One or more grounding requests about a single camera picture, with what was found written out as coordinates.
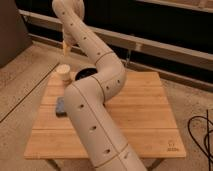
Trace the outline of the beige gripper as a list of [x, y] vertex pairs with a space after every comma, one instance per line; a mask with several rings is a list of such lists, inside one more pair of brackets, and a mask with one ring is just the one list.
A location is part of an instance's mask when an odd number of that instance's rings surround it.
[[71, 47], [76, 44], [76, 40], [74, 37], [66, 30], [62, 29], [63, 33], [63, 55], [67, 56], [68, 53], [71, 51]]

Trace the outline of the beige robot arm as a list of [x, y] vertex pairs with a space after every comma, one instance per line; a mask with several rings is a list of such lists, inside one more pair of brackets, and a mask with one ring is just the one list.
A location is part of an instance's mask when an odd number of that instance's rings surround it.
[[123, 88], [126, 71], [113, 50], [82, 21], [82, 14], [76, 9], [82, 3], [52, 2], [65, 32], [64, 41], [76, 42], [97, 69], [96, 74], [65, 89], [65, 111], [96, 171], [147, 171], [104, 107]]

